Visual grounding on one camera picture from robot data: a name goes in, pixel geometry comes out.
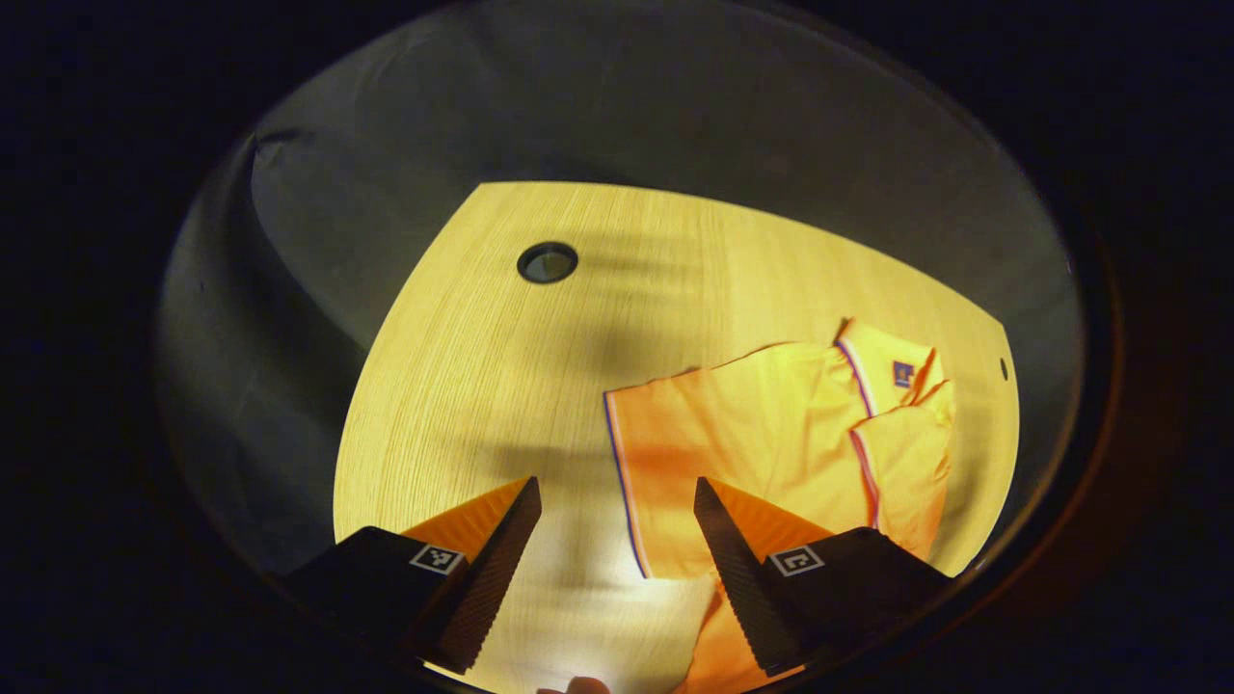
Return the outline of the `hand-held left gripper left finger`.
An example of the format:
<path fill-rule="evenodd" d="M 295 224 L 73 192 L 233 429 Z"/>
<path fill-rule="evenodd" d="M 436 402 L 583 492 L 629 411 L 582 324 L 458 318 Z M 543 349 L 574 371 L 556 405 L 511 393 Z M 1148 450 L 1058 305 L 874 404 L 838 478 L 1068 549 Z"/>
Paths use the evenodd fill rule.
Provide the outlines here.
<path fill-rule="evenodd" d="M 370 650 L 463 675 L 475 664 L 540 517 L 524 477 L 400 533 L 365 526 L 281 584 Z"/>

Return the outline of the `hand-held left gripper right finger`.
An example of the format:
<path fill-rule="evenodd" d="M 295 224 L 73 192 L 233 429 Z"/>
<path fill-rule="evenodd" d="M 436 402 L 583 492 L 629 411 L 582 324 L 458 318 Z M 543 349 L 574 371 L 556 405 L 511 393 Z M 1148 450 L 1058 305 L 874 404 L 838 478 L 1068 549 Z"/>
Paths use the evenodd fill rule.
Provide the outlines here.
<path fill-rule="evenodd" d="M 875 529 L 834 533 L 710 477 L 696 482 L 694 514 L 766 675 L 847 663 L 951 588 Z"/>

